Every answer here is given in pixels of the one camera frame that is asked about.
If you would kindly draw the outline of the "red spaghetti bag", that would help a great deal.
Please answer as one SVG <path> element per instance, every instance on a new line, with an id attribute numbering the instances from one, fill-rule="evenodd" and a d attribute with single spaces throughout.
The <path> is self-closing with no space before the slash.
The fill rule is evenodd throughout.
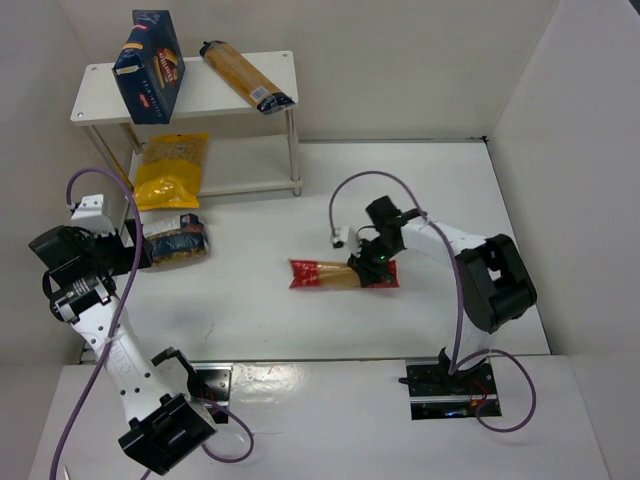
<path id="1" fill-rule="evenodd" d="M 359 275 L 346 263 L 315 261 L 315 260 L 289 260 L 292 270 L 290 289 L 389 289 L 399 288 L 396 262 L 390 263 L 391 280 L 374 281 L 365 284 Z"/>

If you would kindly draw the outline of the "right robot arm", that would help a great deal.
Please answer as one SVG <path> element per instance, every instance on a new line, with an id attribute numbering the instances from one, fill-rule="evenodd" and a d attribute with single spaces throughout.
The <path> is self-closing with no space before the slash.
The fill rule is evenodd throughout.
<path id="1" fill-rule="evenodd" d="M 428 219 L 416 208 L 401 211 L 383 196 L 366 212 L 377 236 L 363 239 L 351 227 L 334 231 L 334 247 L 350 251 L 348 266 L 360 285 L 389 286 L 391 260 L 403 251 L 423 254 L 454 275 L 457 314 L 453 342 L 438 356 L 445 384 L 473 378 L 490 352 L 491 337 L 505 323 L 523 316 L 537 302 L 537 292 L 511 237 L 483 237 Z"/>

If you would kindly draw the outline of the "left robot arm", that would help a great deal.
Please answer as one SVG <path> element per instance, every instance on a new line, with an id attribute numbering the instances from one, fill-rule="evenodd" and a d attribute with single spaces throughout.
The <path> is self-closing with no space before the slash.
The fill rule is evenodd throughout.
<path id="1" fill-rule="evenodd" d="M 123 452 L 165 475 L 215 434 L 202 397 L 211 390 L 182 352 L 169 347 L 153 358 L 141 350 L 115 277 L 130 272 L 134 247 L 118 232 L 57 226 L 30 249 L 46 267 L 43 291 L 50 310 L 70 325 L 102 360 L 122 401 L 129 426 Z"/>

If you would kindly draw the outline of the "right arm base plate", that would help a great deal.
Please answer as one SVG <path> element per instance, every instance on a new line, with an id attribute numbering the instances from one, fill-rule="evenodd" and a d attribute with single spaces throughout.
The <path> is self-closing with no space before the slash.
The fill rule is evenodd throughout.
<path id="1" fill-rule="evenodd" d="M 471 374 L 451 380 L 435 359 L 407 361 L 398 382 L 407 387 L 411 419 L 444 420 L 500 417 L 493 369 L 488 362 Z"/>

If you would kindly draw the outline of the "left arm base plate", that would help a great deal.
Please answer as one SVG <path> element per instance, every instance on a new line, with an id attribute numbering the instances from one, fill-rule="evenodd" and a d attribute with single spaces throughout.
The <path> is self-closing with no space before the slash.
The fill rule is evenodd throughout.
<path id="1" fill-rule="evenodd" d="M 227 408 L 231 396 L 232 365 L 200 363 L 194 365 L 194 370 L 195 379 L 188 381 L 189 393 Z"/>

